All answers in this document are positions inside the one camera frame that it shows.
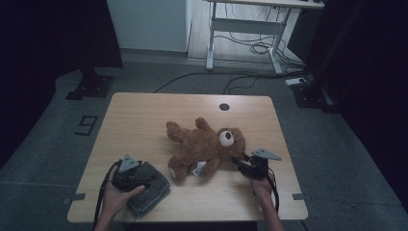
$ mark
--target gray floor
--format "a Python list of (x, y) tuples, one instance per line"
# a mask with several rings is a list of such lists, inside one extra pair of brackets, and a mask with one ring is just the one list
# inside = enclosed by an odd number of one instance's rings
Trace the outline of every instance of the gray floor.
[[(97, 69), (116, 78), (107, 98), (65, 100), (81, 74), (74, 71), (58, 79), (49, 107), (0, 170), (0, 230), (90, 230), (90, 224), (67, 221), (69, 203), (64, 200), (75, 194), (113, 93), (153, 92), (178, 76), (206, 72), (203, 62), (185, 58), (124, 58), (124, 69)], [(230, 75), (217, 73), (270, 73), (269, 67), (255, 64), (215, 66), (213, 72), (179, 79), (159, 92), (222, 94)], [(298, 108), (285, 86), (290, 78), (242, 79), (234, 86), (254, 86), (231, 94), (273, 100), (306, 195), (309, 217), (303, 222), (308, 230), (408, 230), (407, 213), (342, 117)], [(98, 116), (88, 137), (75, 135), (83, 116)], [(306, 230), (299, 220), (284, 224), (287, 230)], [(123, 228), (116, 224), (114, 230)]]

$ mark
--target black curtain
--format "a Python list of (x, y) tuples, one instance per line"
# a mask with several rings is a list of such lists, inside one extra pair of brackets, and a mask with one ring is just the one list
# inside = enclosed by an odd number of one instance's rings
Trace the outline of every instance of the black curtain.
[(48, 106), (56, 79), (122, 67), (105, 0), (0, 0), (1, 166)]
[(407, 28), (404, 0), (331, 0), (308, 62), (408, 211)]

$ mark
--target hand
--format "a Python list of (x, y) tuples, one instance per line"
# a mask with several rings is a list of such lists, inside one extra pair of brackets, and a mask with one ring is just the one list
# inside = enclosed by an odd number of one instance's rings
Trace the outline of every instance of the hand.
[[(273, 203), (271, 199), (272, 186), (270, 185), (267, 178), (264, 177), (263, 179), (253, 179), (246, 175), (243, 175), (243, 176), (249, 180), (252, 190), (254, 191), (255, 195), (258, 197), (258, 200), (261, 203), (261, 205)], [(271, 173), (269, 174), (269, 178), (272, 181), (274, 179)]]
[[(273, 201), (271, 197), (272, 186), (270, 185), (267, 178), (252, 179), (245, 175), (244, 177), (249, 179), (251, 187), (258, 197), (259, 203), (262, 208), (262, 213), (264, 215), (267, 231), (284, 231), (285, 227), (283, 226), (282, 221), (280, 220), (275, 208), (273, 207)], [(274, 177), (271, 173), (269, 174), (269, 178), (274, 181)]]
[(102, 204), (102, 214), (106, 213), (113, 217), (125, 207), (130, 198), (144, 190), (144, 186), (138, 186), (130, 192), (122, 192), (118, 190), (114, 185), (112, 185), (112, 179), (114, 179), (116, 170), (117, 166), (115, 166), (111, 171), (108, 183), (105, 187)]

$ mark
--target table leg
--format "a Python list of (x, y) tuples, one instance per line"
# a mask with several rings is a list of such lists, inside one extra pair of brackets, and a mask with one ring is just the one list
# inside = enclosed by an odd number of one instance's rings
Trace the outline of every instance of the table leg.
[(211, 26), (210, 26), (210, 43), (208, 44), (207, 50), (207, 70), (213, 69), (213, 61), (214, 61), (214, 20), (216, 20), (216, 8), (217, 3), (213, 3), (213, 14), (211, 17)]
[(282, 20), (281, 25), (279, 27), (277, 38), (275, 42), (273, 43), (272, 49), (269, 50), (269, 55), (270, 55), (270, 58), (272, 59), (273, 66), (275, 67), (275, 72), (277, 74), (283, 73), (281, 65), (280, 65), (280, 59), (279, 59), (279, 56), (277, 55), (277, 50), (279, 48), (279, 43), (282, 39), (283, 33), (285, 32), (285, 28), (286, 28), (290, 13), (291, 13), (291, 8), (288, 8), (286, 10), (285, 17)]

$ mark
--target metal frame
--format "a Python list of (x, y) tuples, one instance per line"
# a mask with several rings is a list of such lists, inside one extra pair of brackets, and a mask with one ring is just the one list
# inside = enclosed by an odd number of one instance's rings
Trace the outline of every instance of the metal frame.
[(284, 19), (280, 22), (265, 22), (254, 20), (241, 20), (241, 19), (229, 19), (229, 18), (217, 18), (216, 17), (217, 2), (213, 2), (213, 14), (211, 17), (210, 27), (210, 43), (207, 51), (207, 64), (206, 68), (212, 70), (214, 65), (214, 32), (237, 32), (247, 34), (259, 34), (268, 36), (277, 36), (272, 45), (272, 49), (269, 50), (269, 56), (273, 63), (276, 73), (282, 74), (282, 68), (280, 65), (280, 59), (277, 55), (277, 49), (285, 31), (291, 8), (286, 10)]

